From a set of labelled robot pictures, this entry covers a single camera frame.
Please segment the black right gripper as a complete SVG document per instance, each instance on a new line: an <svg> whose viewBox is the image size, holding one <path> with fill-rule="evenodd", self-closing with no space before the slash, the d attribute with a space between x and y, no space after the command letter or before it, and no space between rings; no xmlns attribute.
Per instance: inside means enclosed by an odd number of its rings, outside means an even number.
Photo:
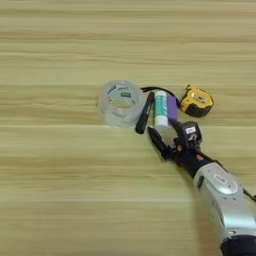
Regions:
<svg viewBox="0 0 256 256"><path fill-rule="evenodd" d="M177 135L180 136L182 134L182 124L175 119L170 119L169 123L175 129ZM186 148L180 143L179 139L174 140L174 147L166 145L158 131L152 127L148 128L148 134L162 158L174 161L178 166L184 168L192 178L195 177L201 167L214 162L212 158L201 151Z"/></svg>

